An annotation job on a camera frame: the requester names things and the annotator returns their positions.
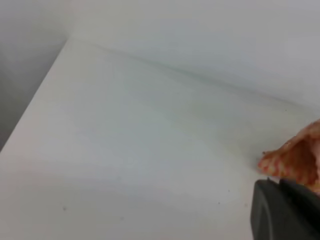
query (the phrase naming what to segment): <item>black object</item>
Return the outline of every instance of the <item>black object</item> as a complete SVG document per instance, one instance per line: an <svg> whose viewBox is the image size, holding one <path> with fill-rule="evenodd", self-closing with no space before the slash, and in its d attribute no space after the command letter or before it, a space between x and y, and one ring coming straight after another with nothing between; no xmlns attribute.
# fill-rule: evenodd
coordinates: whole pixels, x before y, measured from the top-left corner
<svg viewBox="0 0 320 240"><path fill-rule="evenodd" d="M293 181L258 180L251 228L254 240L320 240L320 197Z"/></svg>

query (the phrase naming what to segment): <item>white wall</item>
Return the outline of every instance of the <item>white wall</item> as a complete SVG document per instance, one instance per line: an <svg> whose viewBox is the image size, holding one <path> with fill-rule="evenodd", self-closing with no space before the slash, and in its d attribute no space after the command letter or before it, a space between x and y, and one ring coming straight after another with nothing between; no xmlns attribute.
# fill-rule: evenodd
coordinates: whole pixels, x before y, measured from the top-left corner
<svg viewBox="0 0 320 240"><path fill-rule="evenodd" d="M67 39L57 19L35 0L0 1L0 150Z"/></svg>
<svg viewBox="0 0 320 240"><path fill-rule="evenodd" d="M72 0L74 36L302 105L320 103L318 0Z"/></svg>
<svg viewBox="0 0 320 240"><path fill-rule="evenodd" d="M69 34L317 108L319 13L318 0L2 0L0 113L25 108Z"/></svg>

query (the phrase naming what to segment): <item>white shelf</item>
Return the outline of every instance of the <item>white shelf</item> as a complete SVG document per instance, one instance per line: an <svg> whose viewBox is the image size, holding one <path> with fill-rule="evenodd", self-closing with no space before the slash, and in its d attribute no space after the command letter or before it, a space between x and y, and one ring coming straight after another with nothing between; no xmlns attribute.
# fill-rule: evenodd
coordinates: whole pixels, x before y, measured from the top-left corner
<svg viewBox="0 0 320 240"><path fill-rule="evenodd" d="M70 40L0 155L0 236L248 240L257 158L317 119Z"/></svg>

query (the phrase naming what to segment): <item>white surface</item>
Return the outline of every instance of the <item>white surface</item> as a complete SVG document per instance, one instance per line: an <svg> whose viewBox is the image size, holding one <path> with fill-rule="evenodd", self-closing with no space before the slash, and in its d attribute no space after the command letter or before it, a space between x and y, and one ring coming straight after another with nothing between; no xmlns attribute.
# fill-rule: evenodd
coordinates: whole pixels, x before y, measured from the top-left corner
<svg viewBox="0 0 320 240"><path fill-rule="evenodd" d="M257 158L315 119L71 40L0 154L1 239L251 239Z"/></svg>
<svg viewBox="0 0 320 240"><path fill-rule="evenodd" d="M0 1L0 151L66 42L52 11L37 0Z"/></svg>
<svg viewBox="0 0 320 240"><path fill-rule="evenodd" d="M318 0L1 0L0 148L72 35L320 109Z"/></svg>

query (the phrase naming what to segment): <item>orange patterned fabric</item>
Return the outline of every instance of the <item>orange patterned fabric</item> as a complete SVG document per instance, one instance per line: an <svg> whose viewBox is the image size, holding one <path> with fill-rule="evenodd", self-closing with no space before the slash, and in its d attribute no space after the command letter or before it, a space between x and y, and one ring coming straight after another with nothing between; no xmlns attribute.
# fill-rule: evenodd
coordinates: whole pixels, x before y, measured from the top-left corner
<svg viewBox="0 0 320 240"><path fill-rule="evenodd" d="M320 193L320 119L302 129L278 150L263 153L259 169L288 178Z"/></svg>

